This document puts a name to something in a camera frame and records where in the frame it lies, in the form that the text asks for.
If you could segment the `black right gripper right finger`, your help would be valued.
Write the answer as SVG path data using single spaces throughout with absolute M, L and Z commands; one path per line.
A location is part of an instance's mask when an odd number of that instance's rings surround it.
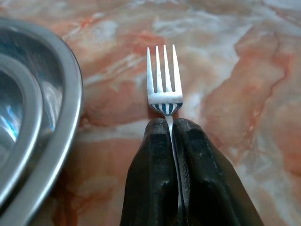
M 196 123 L 178 118 L 173 133 L 190 226 L 262 226 L 232 164 Z

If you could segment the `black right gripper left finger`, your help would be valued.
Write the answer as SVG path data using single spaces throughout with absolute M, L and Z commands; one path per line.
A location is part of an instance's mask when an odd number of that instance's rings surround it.
M 178 187 L 165 119 L 146 126 L 126 179 L 120 225 L 172 226 L 177 220 Z

